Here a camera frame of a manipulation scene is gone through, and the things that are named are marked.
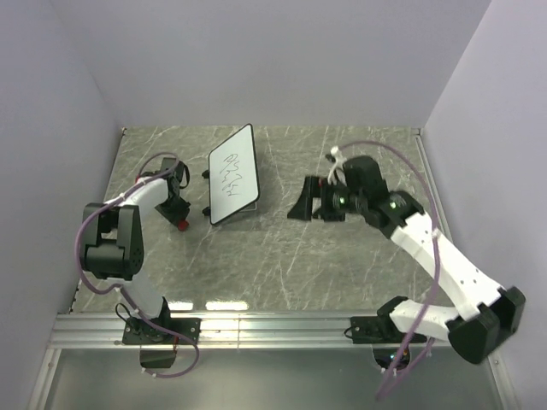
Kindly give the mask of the red and black eraser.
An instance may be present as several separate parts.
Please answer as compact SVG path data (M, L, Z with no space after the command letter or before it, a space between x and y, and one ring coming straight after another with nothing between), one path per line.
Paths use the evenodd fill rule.
M179 231L185 231L189 226L189 223L187 220L180 220L177 227Z

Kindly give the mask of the small black-framed whiteboard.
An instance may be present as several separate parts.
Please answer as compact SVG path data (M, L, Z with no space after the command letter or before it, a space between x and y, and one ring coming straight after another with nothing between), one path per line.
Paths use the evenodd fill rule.
M209 152L209 223L217 226L258 201L261 187L251 124Z

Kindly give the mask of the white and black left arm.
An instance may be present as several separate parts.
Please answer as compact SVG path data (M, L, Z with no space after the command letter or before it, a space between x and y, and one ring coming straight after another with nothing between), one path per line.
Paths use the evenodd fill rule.
M85 276L82 283L97 295L119 292L126 301L129 331L153 343L164 343L175 332L167 300L143 272L142 219L157 211L178 230L185 230L191 204L180 191L189 182L187 165L166 153L159 170L139 171L127 191L107 202L86 205L75 240L80 272L91 273L107 287L98 289Z

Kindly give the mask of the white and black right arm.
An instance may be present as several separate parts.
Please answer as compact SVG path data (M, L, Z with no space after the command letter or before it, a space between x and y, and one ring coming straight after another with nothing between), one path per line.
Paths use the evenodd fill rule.
M397 296L377 311L372 330L352 324L355 342L446 341L467 362L479 364L512 337L526 304L516 287L504 288L481 272L437 227L431 215L404 190L390 190L368 155L330 158L326 177L305 177L290 220L343 222L355 214L410 255L450 298L452 307Z

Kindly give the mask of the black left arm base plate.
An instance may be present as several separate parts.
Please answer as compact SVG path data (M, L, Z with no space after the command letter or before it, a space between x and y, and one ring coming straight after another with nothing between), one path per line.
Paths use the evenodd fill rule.
M199 338L199 318L174 318L167 322L169 332L160 331L143 320L130 318L126 321L121 343L124 345L196 344Z

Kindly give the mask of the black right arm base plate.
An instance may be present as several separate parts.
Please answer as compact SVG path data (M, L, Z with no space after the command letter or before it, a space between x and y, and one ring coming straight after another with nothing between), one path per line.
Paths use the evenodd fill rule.
M401 343L406 334L400 332L388 316L353 316L344 336L354 344L396 344Z

